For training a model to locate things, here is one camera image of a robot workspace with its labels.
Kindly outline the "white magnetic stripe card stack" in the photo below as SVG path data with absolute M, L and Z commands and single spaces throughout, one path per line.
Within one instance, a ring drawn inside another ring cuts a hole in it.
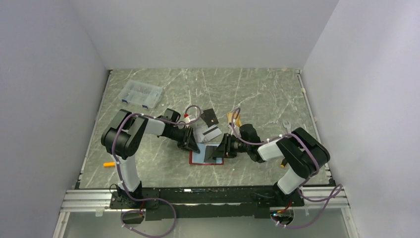
M 198 143 L 207 143 L 222 134 L 218 126 L 207 127 L 205 125 L 197 126 L 194 129 L 194 137 Z

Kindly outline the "single black card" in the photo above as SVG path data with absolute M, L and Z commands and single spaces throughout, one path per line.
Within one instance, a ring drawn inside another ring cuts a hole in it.
M 207 145 L 205 149 L 204 155 L 204 163 L 205 164 L 215 164 L 217 162 L 216 157 L 213 156 L 213 152 L 216 150 L 216 146 Z

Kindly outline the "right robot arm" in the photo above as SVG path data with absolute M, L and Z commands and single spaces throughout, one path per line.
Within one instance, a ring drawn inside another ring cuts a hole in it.
M 251 124 L 244 124 L 238 134 L 224 134 L 211 157 L 235 158 L 239 153 L 246 153 L 257 163 L 279 158 L 290 166 L 273 185 L 273 200 L 279 206 L 290 202 L 292 194 L 330 160 L 328 150 L 301 127 L 263 142 Z

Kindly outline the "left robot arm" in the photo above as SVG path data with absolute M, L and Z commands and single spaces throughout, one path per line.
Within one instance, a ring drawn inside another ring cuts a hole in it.
M 157 118 L 121 109 L 102 134 L 101 145 L 113 156 L 118 174 L 117 186 L 125 192 L 122 200 L 129 208 L 138 207 L 143 199 L 135 154 L 145 134 L 174 140 L 184 151 L 200 152 L 193 129 L 188 126 L 195 120 L 181 122 L 180 119 L 181 114 L 172 109 L 166 109 Z

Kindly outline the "red leather wallet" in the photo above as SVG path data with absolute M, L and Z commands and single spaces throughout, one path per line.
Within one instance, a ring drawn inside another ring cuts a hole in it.
M 200 149 L 200 153 L 190 152 L 189 157 L 189 164 L 190 165 L 223 165 L 224 159 L 223 158 L 216 158 L 217 162 L 215 164 L 205 164 L 204 163 L 204 155 L 205 155 L 205 149 L 207 145 L 213 145 L 218 146 L 219 144 L 198 144 L 198 147 Z

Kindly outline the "black card holder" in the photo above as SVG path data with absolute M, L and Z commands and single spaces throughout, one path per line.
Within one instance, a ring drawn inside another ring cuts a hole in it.
M 205 122 L 208 127 L 217 125 L 219 123 L 214 109 L 203 110 L 201 114 L 201 119 Z

